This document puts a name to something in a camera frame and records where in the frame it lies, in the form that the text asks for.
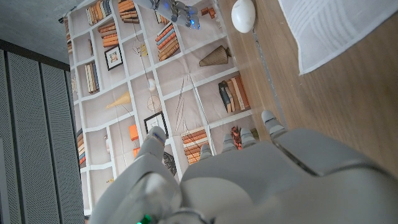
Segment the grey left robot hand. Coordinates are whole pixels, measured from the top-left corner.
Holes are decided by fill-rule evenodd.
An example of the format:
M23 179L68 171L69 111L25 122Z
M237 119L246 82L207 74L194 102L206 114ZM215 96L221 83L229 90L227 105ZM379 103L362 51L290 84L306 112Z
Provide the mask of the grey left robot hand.
M269 141L225 135L213 155L175 180L163 165L166 135L155 126L135 161L109 186L91 223L396 223L397 179L364 154L311 129L262 120Z

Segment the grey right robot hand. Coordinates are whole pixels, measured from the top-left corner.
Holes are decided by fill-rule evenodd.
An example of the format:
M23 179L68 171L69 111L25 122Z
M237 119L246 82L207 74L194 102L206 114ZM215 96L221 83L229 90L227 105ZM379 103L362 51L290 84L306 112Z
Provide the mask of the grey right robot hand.
M152 9L172 23L189 29L200 29L198 9L176 0L133 0L134 4Z

